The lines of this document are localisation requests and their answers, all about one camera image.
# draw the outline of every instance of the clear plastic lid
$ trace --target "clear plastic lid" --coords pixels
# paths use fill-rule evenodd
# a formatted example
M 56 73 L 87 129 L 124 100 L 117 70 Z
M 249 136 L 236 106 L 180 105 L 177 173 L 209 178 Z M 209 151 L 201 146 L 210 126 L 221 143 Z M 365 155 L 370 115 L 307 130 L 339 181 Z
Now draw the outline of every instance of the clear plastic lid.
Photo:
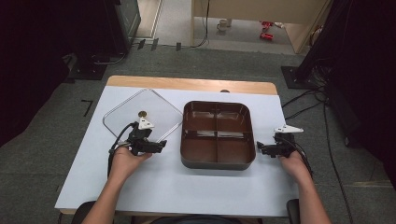
M 128 124 L 139 122 L 139 113 L 146 112 L 145 119 L 154 124 L 148 140 L 160 142 L 174 131 L 183 120 L 182 113 L 152 89 L 143 89 L 117 105 L 103 117 L 103 124 L 117 137 Z M 126 140 L 127 130 L 120 140 Z

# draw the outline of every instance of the human arm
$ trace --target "human arm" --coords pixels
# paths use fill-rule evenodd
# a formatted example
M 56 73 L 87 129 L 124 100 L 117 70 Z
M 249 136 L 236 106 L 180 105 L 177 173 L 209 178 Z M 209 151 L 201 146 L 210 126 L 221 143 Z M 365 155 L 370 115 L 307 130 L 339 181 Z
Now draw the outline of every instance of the human arm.
M 120 191 L 128 177 L 140 163 L 151 157 L 151 153 L 134 156 L 126 147 L 120 147 L 114 154 L 111 171 L 98 200 L 85 217 L 83 224 L 112 223 Z
M 288 158 L 279 157 L 283 168 L 296 181 L 299 189 L 300 220 L 303 224 L 331 223 L 318 196 L 314 181 L 297 151 Z

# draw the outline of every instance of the white table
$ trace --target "white table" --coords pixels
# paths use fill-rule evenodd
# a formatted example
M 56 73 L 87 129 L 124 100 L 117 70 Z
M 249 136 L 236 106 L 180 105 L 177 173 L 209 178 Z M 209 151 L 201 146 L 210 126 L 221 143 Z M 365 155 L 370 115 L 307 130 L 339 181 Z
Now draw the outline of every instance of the white table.
M 73 214 L 82 203 L 99 196 L 106 183 L 108 150 L 115 141 L 102 118 L 141 89 L 105 87 L 55 204 L 62 213 Z M 285 123 L 277 95 L 155 91 L 180 111 L 193 100 L 242 103 L 250 110 L 255 141 L 264 144 L 273 144 L 273 129 Z M 278 159 L 258 151 L 255 161 L 245 171 L 189 169 L 180 160 L 180 135 L 181 127 L 178 127 L 166 138 L 168 143 L 163 152 L 145 161 L 127 180 L 117 204 L 118 213 L 287 216 L 286 202 L 298 198 L 298 190 Z

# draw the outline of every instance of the brown plastic container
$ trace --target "brown plastic container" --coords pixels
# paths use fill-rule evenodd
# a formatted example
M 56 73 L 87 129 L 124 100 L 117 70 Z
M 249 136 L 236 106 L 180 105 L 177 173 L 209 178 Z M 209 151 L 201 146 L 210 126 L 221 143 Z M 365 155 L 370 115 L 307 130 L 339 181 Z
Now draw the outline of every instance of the brown plastic container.
M 237 103 L 184 106 L 181 161 L 193 169 L 246 170 L 256 158 L 250 112 Z

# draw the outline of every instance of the black stand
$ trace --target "black stand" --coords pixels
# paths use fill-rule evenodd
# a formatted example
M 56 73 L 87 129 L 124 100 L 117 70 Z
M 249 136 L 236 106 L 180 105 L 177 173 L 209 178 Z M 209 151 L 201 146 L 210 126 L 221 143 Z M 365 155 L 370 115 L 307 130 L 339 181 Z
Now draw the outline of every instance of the black stand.
M 295 76 L 299 67 L 281 66 L 283 77 L 285 78 L 286 85 L 289 89 L 315 89 L 318 87 L 314 80 L 310 78 L 299 81 Z
M 86 79 L 86 80 L 102 80 L 103 74 L 105 73 L 107 65 L 105 64 L 86 64 L 81 65 L 78 62 L 74 65 L 70 71 L 68 78 L 73 79 Z
M 69 79 L 86 79 L 86 80 L 102 80 L 106 71 L 109 58 L 101 57 L 99 62 L 103 64 L 93 63 L 92 61 L 84 60 L 85 57 L 80 57 L 69 74 Z
M 282 66 L 283 77 L 289 89 L 314 89 L 316 81 L 311 73 L 315 65 L 332 66 L 339 54 L 340 40 L 345 32 L 345 24 L 350 0 L 333 0 L 332 9 L 324 28 L 314 46 L 306 54 L 298 67 Z

